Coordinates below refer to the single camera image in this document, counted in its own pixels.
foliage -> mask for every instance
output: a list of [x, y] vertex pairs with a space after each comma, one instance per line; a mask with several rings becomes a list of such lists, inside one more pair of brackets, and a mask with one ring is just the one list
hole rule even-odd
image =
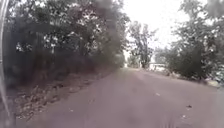
[[224, 55], [221, 53], [223, 42], [219, 35], [224, 29], [217, 25], [220, 21], [209, 17], [206, 7], [196, 0], [184, 0], [181, 10], [190, 19], [175, 31], [180, 40], [174, 42], [166, 54], [168, 68], [191, 79], [207, 78], [223, 64], [220, 58]]
[[153, 49], [149, 47], [153, 43], [153, 37], [156, 31], [149, 32], [148, 25], [142, 25], [137, 21], [133, 22], [129, 27], [129, 34], [133, 41], [131, 54], [139, 57], [142, 68], [147, 68], [151, 61]]
[[52, 76], [116, 65], [129, 21], [122, 7], [122, 1], [113, 0], [10, 0], [3, 44], [6, 76], [27, 81], [40, 71]]
[[222, 18], [224, 14], [224, 1], [223, 0], [208, 0], [206, 10], [210, 18]]
[[138, 56], [131, 55], [128, 58], [128, 67], [130, 68], [139, 68], [139, 59]]
[[157, 48], [154, 51], [154, 55], [155, 55], [155, 62], [157, 64], [166, 64], [166, 53], [167, 53], [167, 48], [165, 49], [161, 49], [161, 48]]

paved road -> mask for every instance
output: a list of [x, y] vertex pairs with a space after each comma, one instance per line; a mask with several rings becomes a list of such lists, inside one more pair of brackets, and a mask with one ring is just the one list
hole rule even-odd
[[142, 70], [122, 69], [52, 105], [28, 126], [223, 128], [220, 96], [214, 88]]

tree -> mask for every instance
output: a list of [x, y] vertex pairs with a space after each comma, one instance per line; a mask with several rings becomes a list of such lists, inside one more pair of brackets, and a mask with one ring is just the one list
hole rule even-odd
[[224, 2], [222, 0], [208, 0], [205, 6], [208, 16], [211, 18], [222, 18], [224, 14]]
[[187, 78], [207, 78], [218, 60], [220, 42], [215, 27], [207, 24], [208, 13], [200, 2], [185, 0], [181, 9], [190, 20], [175, 31], [180, 40], [166, 55], [168, 68]]
[[154, 51], [155, 55], [155, 62], [158, 64], [166, 64], [166, 53], [167, 53], [167, 48], [161, 49], [157, 48]]
[[139, 68], [140, 64], [139, 64], [139, 58], [135, 55], [131, 55], [128, 58], [128, 67], [130, 68]]
[[132, 55], [139, 57], [142, 68], [147, 68], [151, 61], [153, 49], [149, 47], [153, 43], [153, 36], [156, 31], [149, 32], [148, 25], [142, 25], [135, 21], [129, 27], [129, 34], [132, 38], [130, 42], [134, 47]]
[[117, 65], [129, 21], [122, 7], [121, 0], [10, 0], [3, 44], [6, 76], [27, 81], [42, 70], [50, 77]]

ground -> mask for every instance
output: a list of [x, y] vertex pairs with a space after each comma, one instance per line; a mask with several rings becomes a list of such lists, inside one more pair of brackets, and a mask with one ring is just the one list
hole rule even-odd
[[51, 104], [28, 128], [223, 128], [221, 90], [121, 69]]

